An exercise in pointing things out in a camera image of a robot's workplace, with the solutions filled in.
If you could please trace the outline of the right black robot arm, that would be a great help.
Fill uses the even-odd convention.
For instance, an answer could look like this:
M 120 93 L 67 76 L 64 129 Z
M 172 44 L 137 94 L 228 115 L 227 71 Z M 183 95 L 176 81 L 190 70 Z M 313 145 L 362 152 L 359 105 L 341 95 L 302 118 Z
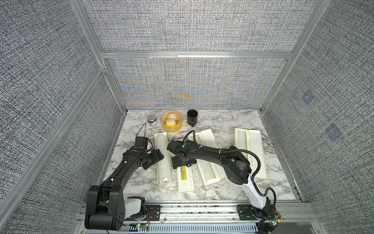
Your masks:
M 226 177 L 234 184 L 240 185 L 249 198 L 253 216 L 266 220 L 276 211 L 277 197 L 275 191 L 268 187 L 261 192 L 255 176 L 261 168 L 259 157 L 251 151 L 234 146 L 219 149 L 197 143 L 196 132 L 191 130 L 182 141 L 172 140 L 167 150 L 175 155 L 173 168 L 191 166 L 197 160 L 215 163 L 224 169 Z

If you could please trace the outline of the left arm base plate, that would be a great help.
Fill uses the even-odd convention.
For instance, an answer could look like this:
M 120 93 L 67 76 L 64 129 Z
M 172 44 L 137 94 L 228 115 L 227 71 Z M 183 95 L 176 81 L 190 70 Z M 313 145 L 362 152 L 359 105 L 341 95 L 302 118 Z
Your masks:
M 161 214 L 160 205 L 146 205 L 146 208 L 141 208 L 140 212 L 133 214 L 130 217 L 124 219 L 124 221 L 159 221 Z

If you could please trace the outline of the small silver lidded jar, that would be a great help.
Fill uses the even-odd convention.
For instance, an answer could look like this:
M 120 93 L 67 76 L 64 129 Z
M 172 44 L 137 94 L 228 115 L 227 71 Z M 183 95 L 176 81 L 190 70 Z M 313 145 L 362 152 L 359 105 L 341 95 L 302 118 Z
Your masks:
M 154 114 L 147 116 L 147 122 L 149 126 L 156 126 L 157 125 L 157 117 Z

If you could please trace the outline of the black cup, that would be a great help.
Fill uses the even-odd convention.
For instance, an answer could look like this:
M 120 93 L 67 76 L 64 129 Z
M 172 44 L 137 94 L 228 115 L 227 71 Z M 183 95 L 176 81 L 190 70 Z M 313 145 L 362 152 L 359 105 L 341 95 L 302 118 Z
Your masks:
M 188 125 L 194 127 L 198 122 L 198 112 L 196 110 L 189 110 L 187 112 Z

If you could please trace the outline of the aluminium front rail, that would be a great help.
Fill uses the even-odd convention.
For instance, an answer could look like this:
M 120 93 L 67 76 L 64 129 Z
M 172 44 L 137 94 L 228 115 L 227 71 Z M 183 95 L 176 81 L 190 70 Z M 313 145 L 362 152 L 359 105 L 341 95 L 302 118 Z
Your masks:
M 160 205 L 159 221 L 125 221 L 120 234 L 258 234 L 258 220 L 240 220 L 237 205 L 246 200 L 154 201 Z M 274 234 L 326 234 L 324 222 L 312 203 L 281 200 L 276 210 L 279 221 Z

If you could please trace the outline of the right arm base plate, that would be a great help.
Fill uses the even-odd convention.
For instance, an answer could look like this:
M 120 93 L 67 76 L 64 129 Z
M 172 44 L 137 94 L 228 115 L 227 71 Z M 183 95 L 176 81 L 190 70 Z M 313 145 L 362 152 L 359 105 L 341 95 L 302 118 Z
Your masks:
M 237 205 L 236 211 L 239 215 L 240 220 L 258 220 L 263 219 L 273 220 L 281 217 L 280 213 L 270 205 L 265 210 L 253 207 L 250 204 Z

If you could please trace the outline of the yellow bowl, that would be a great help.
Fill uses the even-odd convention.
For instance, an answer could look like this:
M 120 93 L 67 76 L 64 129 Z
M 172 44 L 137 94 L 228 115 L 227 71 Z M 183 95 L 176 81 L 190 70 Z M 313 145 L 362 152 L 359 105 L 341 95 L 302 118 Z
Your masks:
M 167 111 L 161 116 L 161 125 L 166 132 L 177 132 L 183 125 L 182 115 L 177 111 Z

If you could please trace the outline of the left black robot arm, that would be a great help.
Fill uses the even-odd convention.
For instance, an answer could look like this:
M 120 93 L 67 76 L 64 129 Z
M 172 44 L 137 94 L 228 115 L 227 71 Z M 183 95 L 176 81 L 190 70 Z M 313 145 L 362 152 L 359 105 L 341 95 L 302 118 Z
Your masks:
M 144 197 L 123 196 L 124 188 L 132 174 L 139 168 L 145 170 L 164 158 L 160 150 L 146 152 L 129 149 L 115 171 L 100 185 L 93 185 L 87 195 L 85 228 L 118 231 L 130 217 L 147 216 Z

